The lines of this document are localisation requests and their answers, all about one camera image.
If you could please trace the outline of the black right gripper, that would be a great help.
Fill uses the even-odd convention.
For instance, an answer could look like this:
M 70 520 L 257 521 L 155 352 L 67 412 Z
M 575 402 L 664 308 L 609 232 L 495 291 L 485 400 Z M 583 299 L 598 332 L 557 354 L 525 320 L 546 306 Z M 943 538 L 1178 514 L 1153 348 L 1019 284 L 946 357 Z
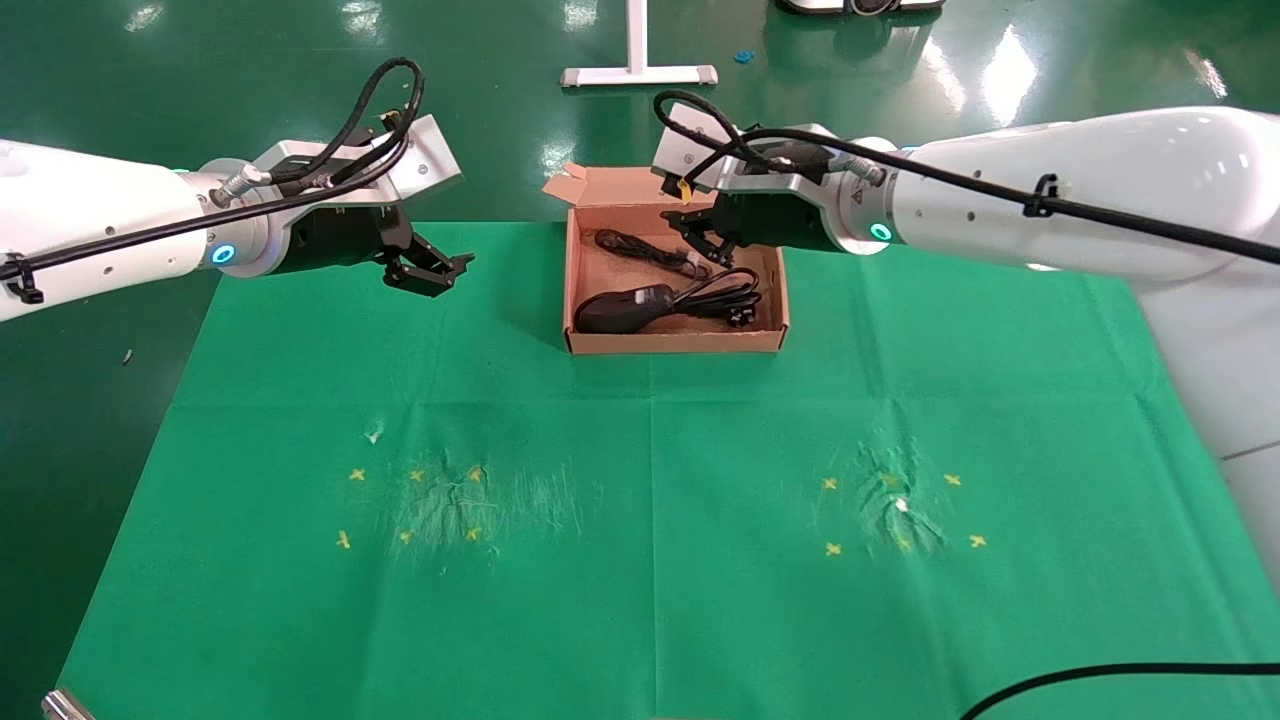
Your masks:
M 820 209 L 791 193 L 719 193 L 713 208 L 668 210 L 662 219 L 705 259 L 733 268 L 736 247 L 838 251 Z

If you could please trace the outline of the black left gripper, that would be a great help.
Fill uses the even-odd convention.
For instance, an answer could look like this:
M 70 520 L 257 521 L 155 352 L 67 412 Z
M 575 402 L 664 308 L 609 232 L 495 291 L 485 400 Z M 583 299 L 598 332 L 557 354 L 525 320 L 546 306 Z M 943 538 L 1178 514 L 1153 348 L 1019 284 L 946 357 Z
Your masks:
M 449 256 L 413 232 L 401 206 L 319 208 L 291 225 L 285 247 L 285 273 L 329 266 L 381 263 L 387 252 L 404 251 L 404 263 L 389 261 L 383 281 L 388 287 L 438 297 L 466 273 L 471 252 Z

